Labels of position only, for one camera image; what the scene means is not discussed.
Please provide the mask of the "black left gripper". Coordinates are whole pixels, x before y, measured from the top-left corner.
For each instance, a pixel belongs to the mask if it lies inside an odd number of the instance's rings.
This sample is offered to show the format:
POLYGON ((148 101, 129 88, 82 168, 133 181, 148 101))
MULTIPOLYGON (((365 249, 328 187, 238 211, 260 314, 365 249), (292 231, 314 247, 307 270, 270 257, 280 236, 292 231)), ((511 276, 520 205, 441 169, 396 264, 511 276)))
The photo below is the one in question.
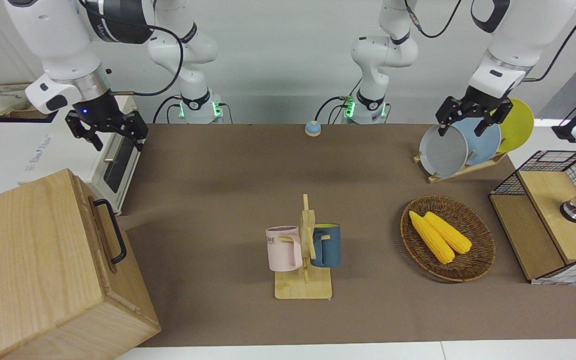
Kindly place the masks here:
POLYGON ((473 86, 467 86, 461 99, 447 96, 437 110, 438 134, 443 137, 450 126, 464 118, 463 113, 474 111, 481 116, 474 130, 475 136, 480 137, 488 127, 501 125, 513 107, 510 99, 503 99, 501 102, 500 98, 489 95, 473 86))

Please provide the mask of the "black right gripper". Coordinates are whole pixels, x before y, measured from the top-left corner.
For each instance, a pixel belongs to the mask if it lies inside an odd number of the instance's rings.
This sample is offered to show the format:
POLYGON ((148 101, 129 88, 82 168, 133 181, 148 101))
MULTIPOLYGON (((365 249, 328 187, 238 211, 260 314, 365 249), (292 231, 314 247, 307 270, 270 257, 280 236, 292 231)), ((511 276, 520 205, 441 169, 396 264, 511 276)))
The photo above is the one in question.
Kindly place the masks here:
POLYGON ((137 152, 142 152, 149 128, 139 111, 123 114, 118 102, 110 91, 97 98, 76 103, 76 112, 69 111, 65 121, 71 134, 76 139, 84 139, 98 152, 103 149, 103 142, 97 132, 119 132, 130 139, 137 152), (87 129, 82 121, 91 128, 87 129))

